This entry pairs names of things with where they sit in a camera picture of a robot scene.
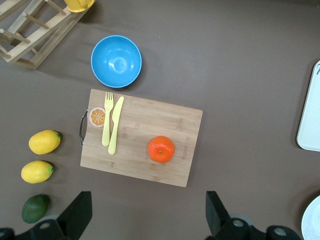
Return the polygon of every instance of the knife handle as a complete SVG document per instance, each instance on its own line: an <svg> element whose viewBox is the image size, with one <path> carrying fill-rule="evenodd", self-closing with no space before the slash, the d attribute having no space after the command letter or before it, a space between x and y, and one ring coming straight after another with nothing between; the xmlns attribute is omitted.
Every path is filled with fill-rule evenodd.
<svg viewBox="0 0 320 240"><path fill-rule="evenodd" d="M110 143L110 113L105 113L105 121L102 131L102 145L108 146Z"/></svg>
<svg viewBox="0 0 320 240"><path fill-rule="evenodd" d="M113 155L116 153L117 148L117 136L118 136L118 123L113 125L113 130L111 134L110 144L108 148L109 154Z"/></svg>

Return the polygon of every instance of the yellow fork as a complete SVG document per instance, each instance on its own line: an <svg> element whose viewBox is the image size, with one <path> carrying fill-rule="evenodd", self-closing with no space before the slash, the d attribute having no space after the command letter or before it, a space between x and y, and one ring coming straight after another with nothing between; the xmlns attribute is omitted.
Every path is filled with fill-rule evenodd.
<svg viewBox="0 0 320 240"><path fill-rule="evenodd" d="M104 110L105 110L105 118L104 118L104 126L102 132L102 145L108 146L110 143L110 112L114 107L114 96L112 92L105 93L104 99Z"/></svg>

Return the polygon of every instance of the wooden dish rack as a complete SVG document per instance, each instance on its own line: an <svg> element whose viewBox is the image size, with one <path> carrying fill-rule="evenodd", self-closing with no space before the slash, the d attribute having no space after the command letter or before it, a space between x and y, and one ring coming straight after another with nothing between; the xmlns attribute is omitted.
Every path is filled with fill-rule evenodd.
<svg viewBox="0 0 320 240"><path fill-rule="evenodd" d="M0 4L0 22L18 14L7 29L0 27L0 57L9 64L36 69L88 11L70 12L65 2L63 4L63 8L59 6L61 2L57 4L52 0L5 0ZM54 14L43 22L36 14L45 7ZM32 28L30 25L35 31L23 36L22 32L27 31L28 26Z"/></svg>

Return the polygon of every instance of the blue bowl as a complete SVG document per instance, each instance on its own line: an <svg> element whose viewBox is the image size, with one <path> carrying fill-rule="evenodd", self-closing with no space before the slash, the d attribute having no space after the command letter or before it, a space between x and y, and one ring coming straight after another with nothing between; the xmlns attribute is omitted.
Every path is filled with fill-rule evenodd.
<svg viewBox="0 0 320 240"><path fill-rule="evenodd" d="M91 68L95 77L111 88L131 84L138 77L141 66L138 47L125 36L107 36L92 51Z"/></svg>

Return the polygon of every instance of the orange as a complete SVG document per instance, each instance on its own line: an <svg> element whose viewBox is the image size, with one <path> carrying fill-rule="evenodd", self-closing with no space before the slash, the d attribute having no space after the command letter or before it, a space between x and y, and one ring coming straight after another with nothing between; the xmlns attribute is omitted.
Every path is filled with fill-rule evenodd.
<svg viewBox="0 0 320 240"><path fill-rule="evenodd" d="M148 154L151 160L167 163L175 154L174 143L166 136L156 136L148 144Z"/></svg>
<svg viewBox="0 0 320 240"><path fill-rule="evenodd" d="M103 127L105 124L106 111L102 107L95 107L89 113L90 123L95 127Z"/></svg>

